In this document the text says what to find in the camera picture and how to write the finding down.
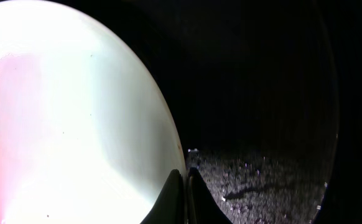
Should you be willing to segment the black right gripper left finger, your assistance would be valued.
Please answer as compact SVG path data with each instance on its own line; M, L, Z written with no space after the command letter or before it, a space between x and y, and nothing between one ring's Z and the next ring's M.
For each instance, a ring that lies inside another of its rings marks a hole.
M141 224L184 224L183 179L177 169L171 170L155 204Z

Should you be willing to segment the light green plate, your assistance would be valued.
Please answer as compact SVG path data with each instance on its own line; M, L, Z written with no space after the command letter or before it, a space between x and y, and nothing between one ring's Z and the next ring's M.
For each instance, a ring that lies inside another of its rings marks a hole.
M110 29L0 2L0 223L140 223L186 168L169 107Z

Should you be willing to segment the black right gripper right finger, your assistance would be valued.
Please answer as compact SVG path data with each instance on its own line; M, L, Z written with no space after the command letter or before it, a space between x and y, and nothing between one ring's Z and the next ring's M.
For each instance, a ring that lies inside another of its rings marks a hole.
M191 224L232 224L221 211L195 167L187 178L188 222Z

